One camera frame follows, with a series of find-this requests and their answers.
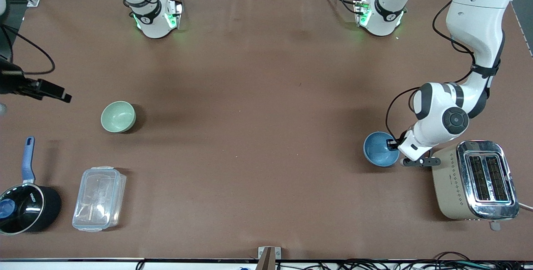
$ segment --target toaster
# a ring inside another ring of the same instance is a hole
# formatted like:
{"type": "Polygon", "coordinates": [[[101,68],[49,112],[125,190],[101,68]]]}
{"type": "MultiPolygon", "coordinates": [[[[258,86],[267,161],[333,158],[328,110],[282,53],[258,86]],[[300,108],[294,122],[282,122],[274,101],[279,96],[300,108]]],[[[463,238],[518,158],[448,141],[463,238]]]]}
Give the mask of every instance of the toaster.
{"type": "Polygon", "coordinates": [[[510,220],[518,215],[509,165],[492,141],[463,141],[434,153],[441,163],[432,166],[438,207],[451,219],[510,220]]]}

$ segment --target toaster slot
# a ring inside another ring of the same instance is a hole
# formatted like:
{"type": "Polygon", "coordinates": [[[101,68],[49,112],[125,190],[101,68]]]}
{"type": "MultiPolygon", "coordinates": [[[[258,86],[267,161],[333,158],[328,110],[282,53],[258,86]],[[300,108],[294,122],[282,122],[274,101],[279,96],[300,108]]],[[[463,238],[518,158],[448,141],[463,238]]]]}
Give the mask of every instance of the toaster slot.
{"type": "Polygon", "coordinates": [[[481,157],[477,155],[471,155],[468,157],[470,161],[470,167],[472,169],[472,176],[474,177],[474,186],[476,187],[476,197],[478,200],[491,200],[489,194],[489,188],[487,186],[487,177],[483,170],[483,164],[481,157]]]}
{"type": "Polygon", "coordinates": [[[505,186],[506,183],[501,173],[498,157],[487,156],[485,157],[485,160],[487,161],[489,175],[491,176],[495,199],[498,201],[509,201],[509,195],[505,186]]]}

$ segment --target black strap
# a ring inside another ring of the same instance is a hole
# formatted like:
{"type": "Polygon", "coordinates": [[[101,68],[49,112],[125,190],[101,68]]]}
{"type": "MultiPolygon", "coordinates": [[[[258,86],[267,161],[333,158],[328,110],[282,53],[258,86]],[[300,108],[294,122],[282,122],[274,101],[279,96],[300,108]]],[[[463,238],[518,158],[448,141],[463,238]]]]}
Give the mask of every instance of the black strap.
{"type": "Polygon", "coordinates": [[[136,12],[134,12],[133,14],[143,24],[148,25],[148,24],[154,23],[154,19],[156,19],[156,17],[160,14],[160,12],[161,12],[161,2],[158,0],[156,8],[152,10],[151,12],[149,12],[148,14],[141,15],[141,14],[137,14],[136,12]]]}
{"type": "Polygon", "coordinates": [[[145,0],[141,3],[131,3],[131,2],[127,2],[130,6],[130,8],[142,8],[143,6],[147,6],[149,4],[154,4],[154,2],[152,2],[152,0],[145,0]]]}
{"type": "Polygon", "coordinates": [[[455,104],[458,107],[462,108],[463,107],[463,103],[465,101],[463,89],[458,84],[456,84],[455,82],[451,82],[450,84],[455,89],[455,104]]]}
{"type": "Polygon", "coordinates": [[[388,23],[394,21],[403,12],[403,8],[401,10],[398,10],[398,12],[391,12],[390,10],[386,10],[383,6],[381,6],[379,0],[375,0],[374,6],[376,7],[377,13],[383,16],[383,20],[388,23]]]}
{"type": "Polygon", "coordinates": [[[489,76],[495,76],[498,72],[499,65],[501,63],[501,60],[498,60],[498,63],[495,67],[481,67],[480,65],[472,64],[470,66],[470,70],[475,73],[479,73],[482,75],[483,78],[488,78],[489,76]]]}

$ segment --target blue pot handle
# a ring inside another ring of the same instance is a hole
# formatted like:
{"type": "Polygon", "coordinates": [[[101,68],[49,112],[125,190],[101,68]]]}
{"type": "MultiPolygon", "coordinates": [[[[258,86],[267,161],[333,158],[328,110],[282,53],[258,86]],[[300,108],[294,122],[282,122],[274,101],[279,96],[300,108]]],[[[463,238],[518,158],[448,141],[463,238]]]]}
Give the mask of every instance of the blue pot handle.
{"type": "Polygon", "coordinates": [[[35,175],[32,169],[33,149],[35,145],[35,138],[28,137],[24,145],[24,154],[22,156],[22,182],[34,183],[35,175]]]}

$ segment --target green bowl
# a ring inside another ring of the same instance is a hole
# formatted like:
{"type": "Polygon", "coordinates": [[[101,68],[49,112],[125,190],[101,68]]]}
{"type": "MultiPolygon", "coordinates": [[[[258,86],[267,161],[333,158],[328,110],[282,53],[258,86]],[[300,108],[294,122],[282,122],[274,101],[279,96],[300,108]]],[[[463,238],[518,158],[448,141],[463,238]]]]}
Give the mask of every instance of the green bowl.
{"type": "Polygon", "coordinates": [[[115,101],[103,110],[100,122],[105,130],[120,133],[131,129],[136,117],[132,105],[126,101],[115,101]]]}

